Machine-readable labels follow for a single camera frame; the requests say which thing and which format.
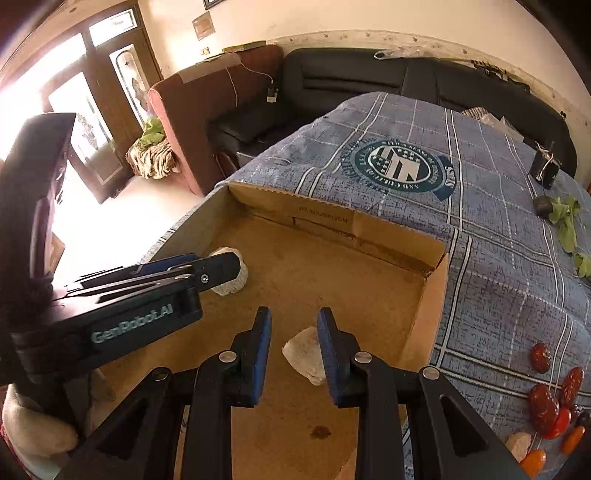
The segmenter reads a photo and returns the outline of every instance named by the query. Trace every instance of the blue plaid bedsheet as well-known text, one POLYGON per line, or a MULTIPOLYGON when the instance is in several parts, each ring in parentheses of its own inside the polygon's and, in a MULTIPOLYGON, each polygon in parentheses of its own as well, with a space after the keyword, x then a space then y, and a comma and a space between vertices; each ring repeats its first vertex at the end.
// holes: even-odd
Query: blue plaid bedsheet
MULTIPOLYGON (((229 180, 344 205, 444 242, 449 282, 431 364, 503 441, 533 435, 532 448, 548 454, 543 480, 566 458, 561 439, 535 434, 527 395, 536 383, 557 392, 573 367, 587 371, 590 285, 577 278, 554 226, 534 213, 544 190, 527 174, 533 158, 527 145, 472 118, 376 92, 303 126, 229 180), (529 360, 540 341, 553 354, 543 375, 529 360)), ((560 172, 548 194, 569 193, 582 206, 579 246, 591 253, 591 197, 560 172)), ((591 408, 589 377, 577 402, 591 408)), ((403 434, 412 478, 407 427, 403 434)))

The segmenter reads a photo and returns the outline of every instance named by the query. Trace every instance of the red cherry tomato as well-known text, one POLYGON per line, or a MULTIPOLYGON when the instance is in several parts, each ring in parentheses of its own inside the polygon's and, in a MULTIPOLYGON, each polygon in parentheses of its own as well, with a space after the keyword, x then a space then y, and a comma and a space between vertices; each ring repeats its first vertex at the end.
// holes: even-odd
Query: red cherry tomato
POLYGON ((570 410, 566 407, 562 407, 558 412, 558 418, 552 425, 552 428, 544 435, 546 440, 554 440, 560 437, 566 429, 569 428, 570 424, 570 410))

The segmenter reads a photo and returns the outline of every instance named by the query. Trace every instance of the white tiled floor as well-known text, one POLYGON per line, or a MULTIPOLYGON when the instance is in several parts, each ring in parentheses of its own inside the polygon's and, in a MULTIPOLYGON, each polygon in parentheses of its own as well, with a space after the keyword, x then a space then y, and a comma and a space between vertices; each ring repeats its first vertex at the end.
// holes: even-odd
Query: white tiled floor
POLYGON ((202 199, 170 179, 133 178, 117 198, 102 205, 78 181, 64 189, 54 233, 66 244, 56 282, 131 265, 202 199))

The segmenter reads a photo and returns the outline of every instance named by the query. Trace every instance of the circular logo print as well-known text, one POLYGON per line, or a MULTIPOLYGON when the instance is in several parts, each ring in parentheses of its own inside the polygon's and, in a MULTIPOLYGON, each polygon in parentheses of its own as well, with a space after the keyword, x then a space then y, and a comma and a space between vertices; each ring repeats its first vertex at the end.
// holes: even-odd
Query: circular logo print
POLYGON ((343 172, 361 183, 387 192, 429 192, 444 200, 456 186, 451 162, 400 140, 352 145, 341 159, 343 172))

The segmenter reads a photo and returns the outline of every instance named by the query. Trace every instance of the metal rivet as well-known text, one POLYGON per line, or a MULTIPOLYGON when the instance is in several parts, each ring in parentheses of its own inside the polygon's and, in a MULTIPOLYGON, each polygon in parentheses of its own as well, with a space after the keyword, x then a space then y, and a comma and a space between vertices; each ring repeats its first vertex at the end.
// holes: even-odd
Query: metal rivet
POLYGON ((232 352, 231 350, 226 350, 225 352, 220 353, 218 358, 220 359, 220 362, 229 364, 236 359, 236 353, 232 352))
POLYGON ((360 364, 368 364, 371 362, 371 353, 357 352, 355 354, 355 361, 360 364))
POLYGON ((439 378, 439 370, 435 367, 426 367, 423 369, 423 376, 428 380, 437 380, 439 378))
POLYGON ((168 368, 158 367, 152 371, 152 378, 155 382, 161 382, 162 380, 168 378, 169 373, 170 370, 168 368))

